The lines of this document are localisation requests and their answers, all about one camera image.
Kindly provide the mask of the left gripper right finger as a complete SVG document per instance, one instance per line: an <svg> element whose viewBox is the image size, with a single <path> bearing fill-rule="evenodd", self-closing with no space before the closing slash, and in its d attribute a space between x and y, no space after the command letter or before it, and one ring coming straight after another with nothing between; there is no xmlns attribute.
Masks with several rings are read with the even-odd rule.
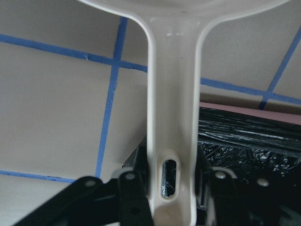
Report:
<svg viewBox="0 0 301 226"><path fill-rule="evenodd" d="M299 226L301 180L255 173L244 183L227 168L213 167L202 150L195 170L197 224Z"/></svg>

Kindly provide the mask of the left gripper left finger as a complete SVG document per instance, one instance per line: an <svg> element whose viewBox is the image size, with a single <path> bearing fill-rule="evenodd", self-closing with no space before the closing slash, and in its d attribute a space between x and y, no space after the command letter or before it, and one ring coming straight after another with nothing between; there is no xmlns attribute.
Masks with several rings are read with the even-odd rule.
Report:
<svg viewBox="0 0 301 226"><path fill-rule="evenodd" d="M141 175L126 171L109 182L86 176L57 193L18 226L151 226Z"/></svg>

